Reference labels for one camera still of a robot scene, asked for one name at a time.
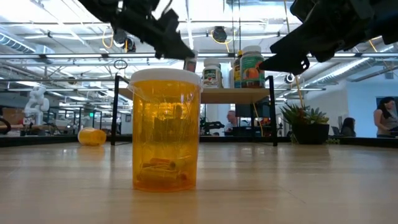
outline person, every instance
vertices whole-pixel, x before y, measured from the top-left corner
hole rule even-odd
[[[356,137],[354,127],[355,127],[355,119],[346,118],[343,121],[343,126],[341,127],[340,134],[346,137]]]
[[[228,111],[226,119],[228,120],[228,124],[225,126],[226,132],[231,132],[233,127],[238,127],[238,118],[235,115],[235,111],[233,110]],[[247,124],[241,122],[239,126],[247,126]]]
[[[374,111],[374,124],[377,127],[378,138],[394,138],[394,133],[398,131],[398,118],[394,109],[395,103],[393,97],[385,97],[381,99],[377,110]]]

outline bottle label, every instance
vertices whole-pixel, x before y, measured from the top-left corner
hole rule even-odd
[[[204,88],[217,88],[218,87],[219,71],[216,69],[206,69],[203,71],[203,87]]]
[[[241,87],[241,66],[235,65],[234,66],[234,88]]]
[[[241,61],[241,86],[242,88],[264,88],[264,71],[259,69],[259,64],[264,58],[259,55],[243,57]]]

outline dark hair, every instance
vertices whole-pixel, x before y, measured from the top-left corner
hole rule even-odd
[[[390,103],[391,101],[394,101],[394,97],[390,97],[390,96],[384,97],[383,99],[380,100],[379,105],[377,106],[377,109],[382,111],[383,117],[385,119],[391,117],[390,112],[387,110],[387,108],[385,106],[386,103]]]
[[[350,128],[354,132],[354,122],[355,122],[354,118],[344,119],[341,129],[347,127],[347,128]]]

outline woman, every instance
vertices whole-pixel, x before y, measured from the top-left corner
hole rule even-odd
[[[346,137],[356,137],[354,127],[355,127],[355,119],[346,118],[343,121],[343,126],[341,127],[340,134]]]
[[[395,103],[393,97],[381,99],[377,110],[374,111],[374,124],[377,126],[378,138],[394,138],[396,134],[391,131],[398,131],[398,118],[391,112]]]

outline wooden tabletop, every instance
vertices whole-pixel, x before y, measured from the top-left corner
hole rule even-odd
[[[0,223],[396,224],[398,151],[201,144],[196,190],[132,189],[131,144],[0,150]]]
[[[132,92],[120,88],[119,94],[132,100]],[[201,103],[214,104],[251,104],[269,96],[264,88],[205,88],[201,93]]]

